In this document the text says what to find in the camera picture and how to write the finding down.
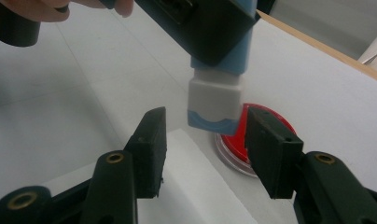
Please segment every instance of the brass screw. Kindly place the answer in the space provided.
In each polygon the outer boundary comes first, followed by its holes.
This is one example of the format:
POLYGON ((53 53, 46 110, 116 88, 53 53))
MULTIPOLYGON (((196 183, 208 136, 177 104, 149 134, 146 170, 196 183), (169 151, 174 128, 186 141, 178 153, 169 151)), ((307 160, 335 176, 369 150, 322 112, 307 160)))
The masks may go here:
POLYGON ((10 210, 20 210, 34 203, 36 199, 37 199, 36 192, 34 191, 24 192, 12 198, 8 202, 7 208, 10 210))
POLYGON ((117 163, 124 160, 124 155, 122 153, 112 153, 106 157, 108 163, 117 163))
POLYGON ((318 153, 318 154, 314 155, 314 157, 318 161, 323 162, 323 163, 328 164, 328 165, 331 165, 334 162, 336 162, 336 160, 333 157, 331 157, 327 154, 323 154, 323 153, 318 153))

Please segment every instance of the human hand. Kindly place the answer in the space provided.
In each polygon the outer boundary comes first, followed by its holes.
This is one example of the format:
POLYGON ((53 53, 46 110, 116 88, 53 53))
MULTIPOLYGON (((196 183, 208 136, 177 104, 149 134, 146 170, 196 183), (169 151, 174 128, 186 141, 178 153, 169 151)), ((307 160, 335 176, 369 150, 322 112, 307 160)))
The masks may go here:
MULTIPOLYGON (((99 0, 72 0, 81 5, 105 8, 99 0)), ((0 0, 0 3, 16 14, 30 21, 65 21, 69 17, 69 9, 59 12, 55 8, 67 6, 71 0, 0 0)), ((133 0, 116 0, 115 10, 123 17, 133 11, 133 0)))

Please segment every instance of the red round object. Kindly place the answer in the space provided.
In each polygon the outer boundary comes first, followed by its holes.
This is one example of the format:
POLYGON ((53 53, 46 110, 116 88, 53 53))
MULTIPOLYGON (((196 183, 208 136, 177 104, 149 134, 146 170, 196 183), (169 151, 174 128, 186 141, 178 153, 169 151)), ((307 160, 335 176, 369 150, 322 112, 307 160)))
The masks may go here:
POLYGON ((256 105, 256 104, 249 104, 249 103, 244 104, 244 108, 242 110, 241 119, 238 124, 237 132, 233 136, 221 134, 221 139, 224 145, 230 150, 230 152, 234 156, 236 156, 239 160, 246 162, 247 164, 250 164, 250 161, 247 158, 247 152, 244 147, 244 135, 246 133, 246 119, 247 119, 247 110, 249 106, 257 107, 263 110, 267 110, 270 113, 273 113, 277 118, 279 118, 279 120, 282 121, 282 123, 284 123, 287 126, 287 128, 290 131, 296 134, 293 127, 287 122, 287 120, 285 120, 281 115, 271 110, 270 108, 263 105, 256 105))

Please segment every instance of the clear plastic rim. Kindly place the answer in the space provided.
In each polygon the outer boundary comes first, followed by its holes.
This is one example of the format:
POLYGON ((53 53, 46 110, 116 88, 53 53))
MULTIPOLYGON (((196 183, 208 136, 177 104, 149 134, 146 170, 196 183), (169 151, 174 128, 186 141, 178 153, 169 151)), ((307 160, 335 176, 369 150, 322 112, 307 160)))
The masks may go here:
POLYGON ((221 135, 219 133, 215 134, 215 141, 217 151, 219 152, 221 159, 227 163, 229 166, 233 167, 235 170, 252 177, 258 177, 253 171, 252 167, 244 161, 238 159, 224 144, 221 135))

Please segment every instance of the white tabletop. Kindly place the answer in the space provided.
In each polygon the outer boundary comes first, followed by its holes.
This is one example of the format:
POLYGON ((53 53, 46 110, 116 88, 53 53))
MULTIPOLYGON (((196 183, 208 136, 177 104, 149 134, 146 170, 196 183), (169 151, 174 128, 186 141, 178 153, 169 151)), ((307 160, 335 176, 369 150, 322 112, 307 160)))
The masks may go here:
MULTIPOLYGON (((270 200, 218 158, 212 134, 187 125, 189 55, 152 19, 139 7, 128 19, 70 8, 68 21, 42 24, 34 47, 0 42, 0 197, 123 148, 148 110, 166 106, 167 131, 193 140, 258 223, 297 222, 291 201, 270 200)), ((305 151, 340 157, 377 190, 376 80, 266 21, 244 78, 246 102, 279 112, 305 151)))

